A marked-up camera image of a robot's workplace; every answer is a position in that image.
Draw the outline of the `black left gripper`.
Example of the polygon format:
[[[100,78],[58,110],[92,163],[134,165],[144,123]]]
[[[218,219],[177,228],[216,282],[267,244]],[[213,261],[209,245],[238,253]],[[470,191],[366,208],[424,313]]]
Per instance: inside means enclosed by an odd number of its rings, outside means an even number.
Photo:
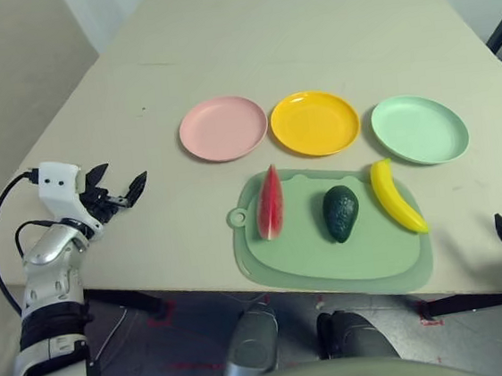
[[[124,196],[112,197],[106,188],[96,186],[104,177],[108,165],[99,164],[86,173],[86,190],[79,195],[79,200],[93,218],[107,224],[121,209],[132,208],[138,201],[146,186],[147,172],[140,173],[129,185]]]

